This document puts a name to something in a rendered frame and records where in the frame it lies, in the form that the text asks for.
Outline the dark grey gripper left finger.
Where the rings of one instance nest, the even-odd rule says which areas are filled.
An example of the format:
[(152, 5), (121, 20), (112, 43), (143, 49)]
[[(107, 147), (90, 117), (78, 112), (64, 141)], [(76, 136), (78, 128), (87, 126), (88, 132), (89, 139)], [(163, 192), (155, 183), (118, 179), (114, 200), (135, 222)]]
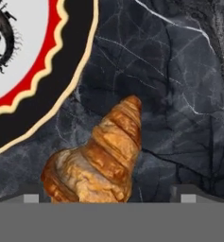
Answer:
[(38, 183), (21, 185), (17, 191), (0, 198), (0, 202), (40, 203), (43, 200), (43, 186)]

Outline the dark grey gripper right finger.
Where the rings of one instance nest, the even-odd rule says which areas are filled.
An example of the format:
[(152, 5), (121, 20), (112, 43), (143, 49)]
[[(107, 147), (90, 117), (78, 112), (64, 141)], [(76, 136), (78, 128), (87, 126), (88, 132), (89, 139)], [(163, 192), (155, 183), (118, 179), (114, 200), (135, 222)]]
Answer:
[(224, 199), (209, 195), (193, 184), (177, 184), (170, 188), (170, 201), (173, 203), (224, 203)]

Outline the golden brown croissant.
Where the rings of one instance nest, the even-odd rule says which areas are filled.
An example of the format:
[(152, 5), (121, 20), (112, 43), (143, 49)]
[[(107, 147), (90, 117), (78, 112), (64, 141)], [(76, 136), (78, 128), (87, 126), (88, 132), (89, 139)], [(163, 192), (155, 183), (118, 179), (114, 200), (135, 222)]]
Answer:
[(41, 180), (53, 203), (119, 203), (129, 200), (141, 151), (142, 101), (130, 95), (94, 126), (88, 141), (55, 152)]

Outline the black red white patterned plate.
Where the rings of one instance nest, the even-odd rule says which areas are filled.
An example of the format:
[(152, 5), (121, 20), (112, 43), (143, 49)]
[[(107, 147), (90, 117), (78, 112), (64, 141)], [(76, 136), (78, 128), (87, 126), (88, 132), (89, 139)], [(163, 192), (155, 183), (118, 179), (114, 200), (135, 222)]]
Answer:
[(98, 16), (99, 0), (0, 0), (0, 154), (75, 90)]

